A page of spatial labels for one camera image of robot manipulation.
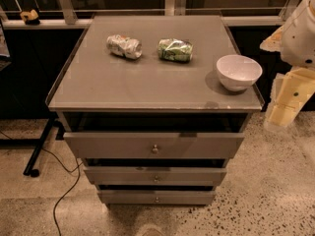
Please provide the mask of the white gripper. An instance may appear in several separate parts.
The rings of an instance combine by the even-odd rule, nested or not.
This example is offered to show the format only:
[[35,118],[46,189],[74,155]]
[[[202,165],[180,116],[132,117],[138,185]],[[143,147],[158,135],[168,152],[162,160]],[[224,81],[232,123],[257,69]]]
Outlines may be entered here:
[[283,61],[299,66],[273,80],[264,127],[279,131],[294,121],[315,93],[315,70],[307,69],[315,66],[315,0],[302,0],[283,27],[264,39],[260,48],[280,52]]

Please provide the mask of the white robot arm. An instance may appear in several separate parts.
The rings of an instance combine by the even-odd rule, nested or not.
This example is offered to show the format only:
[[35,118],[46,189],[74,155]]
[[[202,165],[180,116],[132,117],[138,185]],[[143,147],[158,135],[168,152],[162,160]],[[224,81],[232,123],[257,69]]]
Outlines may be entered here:
[[265,128],[279,131],[293,122],[315,93],[315,0],[302,0],[260,48],[279,52],[291,66],[289,72],[274,78],[265,115]]

